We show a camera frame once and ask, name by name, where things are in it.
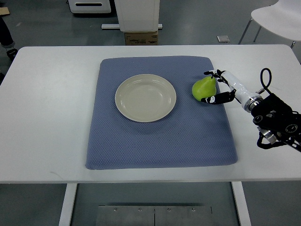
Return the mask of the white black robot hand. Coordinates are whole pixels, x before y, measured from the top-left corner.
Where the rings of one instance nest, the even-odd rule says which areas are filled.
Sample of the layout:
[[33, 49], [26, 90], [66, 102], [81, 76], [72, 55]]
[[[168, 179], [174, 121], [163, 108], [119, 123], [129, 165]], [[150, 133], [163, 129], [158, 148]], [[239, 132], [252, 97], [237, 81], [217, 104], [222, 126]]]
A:
[[230, 88], [230, 91], [202, 98], [201, 102], [219, 105], [236, 99], [243, 109], [250, 113], [252, 109], [263, 100], [260, 94], [248, 91], [245, 85], [229, 71], [207, 71], [204, 72], [204, 75], [211, 75], [211, 77], [215, 77], [218, 82], [225, 83]]

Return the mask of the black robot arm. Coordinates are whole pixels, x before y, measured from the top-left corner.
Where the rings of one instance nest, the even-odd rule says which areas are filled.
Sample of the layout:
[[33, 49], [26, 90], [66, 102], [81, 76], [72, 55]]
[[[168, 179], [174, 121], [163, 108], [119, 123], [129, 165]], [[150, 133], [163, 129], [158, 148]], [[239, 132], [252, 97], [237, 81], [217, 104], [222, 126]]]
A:
[[301, 150], [301, 114], [272, 93], [268, 87], [272, 80], [271, 70], [264, 68], [260, 74], [263, 89], [269, 96], [251, 110], [253, 123], [259, 130], [257, 146], [262, 149], [288, 145]]

